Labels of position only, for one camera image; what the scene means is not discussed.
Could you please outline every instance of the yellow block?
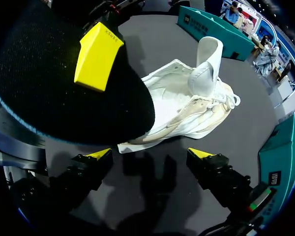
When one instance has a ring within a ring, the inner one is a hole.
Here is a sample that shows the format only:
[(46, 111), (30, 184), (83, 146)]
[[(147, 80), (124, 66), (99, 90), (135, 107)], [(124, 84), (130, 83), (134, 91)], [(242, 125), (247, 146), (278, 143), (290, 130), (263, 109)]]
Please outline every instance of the yellow block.
[(123, 42), (99, 22), (80, 43), (74, 82), (97, 91), (105, 91), (116, 54)]
[(207, 156), (213, 156), (214, 154), (204, 152), (204, 151), (199, 151), (194, 148), (188, 148), (188, 150), (192, 151), (194, 154), (196, 154), (200, 159), (205, 158)]
[(98, 152), (95, 152), (95, 153), (92, 153), (92, 154), (89, 154), (89, 155), (85, 155), (85, 156), (90, 156), (90, 157), (93, 157), (93, 158), (96, 158), (97, 160), (99, 160), (103, 155), (105, 155), (110, 150), (111, 149), (108, 148), (108, 149), (98, 151)]

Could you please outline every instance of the black knit fabric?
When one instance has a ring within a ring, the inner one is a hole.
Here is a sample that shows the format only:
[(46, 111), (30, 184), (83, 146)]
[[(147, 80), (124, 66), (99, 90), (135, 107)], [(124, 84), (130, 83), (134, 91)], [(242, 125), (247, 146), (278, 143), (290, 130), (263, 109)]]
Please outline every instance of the black knit fabric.
[(153, 102), (128, 65), (125, 46), (105, 92), (74, 84), (82, 36), (81, 28), (33, 0), (0, 51), (2, 102), (17, 119), (61, 140), (118, 144), (144, 135), (154, 124)]

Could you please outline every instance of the round platform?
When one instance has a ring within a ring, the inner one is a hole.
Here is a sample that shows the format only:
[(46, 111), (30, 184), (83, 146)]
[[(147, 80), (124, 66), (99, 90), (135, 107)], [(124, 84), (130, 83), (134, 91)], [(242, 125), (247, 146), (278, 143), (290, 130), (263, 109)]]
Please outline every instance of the round platform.
[[(196, 65), (198, 42), (176, 22), (175, 16), (144, 15), (134, 16), (119, 27), (129, 63), (141, 77), (173, 59)], [(72, 214), (94, 224), (104, 221), (111, 229), (188, 236), (225, 221), (228, 209), (221, 207), (209, 190), (204, 191), (187, 168), (187, 149), (222, 153), (236, 171), (251, 176), (254, 187), (259, 181), (258, 151), (277, 119), (266, 89), (247, 62), (222, 59), (219, 76), (241, 98), (241, 104), (222, 124), (200, 140), (176, 137), (127, 155), (114, 147), (113, 168), (98, 191), (90, 192)], [(57, 176), (78, 153), (103, 148), (48, 139), (49, 173)]]

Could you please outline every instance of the teal display stand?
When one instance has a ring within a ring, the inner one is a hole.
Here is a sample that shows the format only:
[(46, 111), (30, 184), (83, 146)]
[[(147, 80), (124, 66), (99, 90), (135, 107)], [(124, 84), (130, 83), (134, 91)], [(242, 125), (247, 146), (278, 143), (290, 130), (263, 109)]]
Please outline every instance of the teal display stand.
[(255, 44), (237, 28), (223, 19), (191, 7), (181, 6), (177, 24), (200, 40), (205, 36), (215, 37), (223, 42), (222, 57), (246, 60)]
[(295, 181), (295, 116), (276, 126), (259, 151), (259, 164), (260, 181), (277, 190), (262, 213), (266, 225), (287, 202)]

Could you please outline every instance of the white sneaker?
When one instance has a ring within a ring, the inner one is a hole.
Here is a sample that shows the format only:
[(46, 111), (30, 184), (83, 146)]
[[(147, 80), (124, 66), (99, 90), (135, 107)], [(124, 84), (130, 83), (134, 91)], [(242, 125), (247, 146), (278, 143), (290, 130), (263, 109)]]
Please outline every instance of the white sneaker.
[(218, 77), (222, 49), (220, 40), (204, 37), (196, 68), (176, 59), (142, 78), (153, 99), (155, 123), (144, 136), (119, 144), (120, 153), (150, 148), (178, 135), (200, 139), (223, 122), (240, 98)]

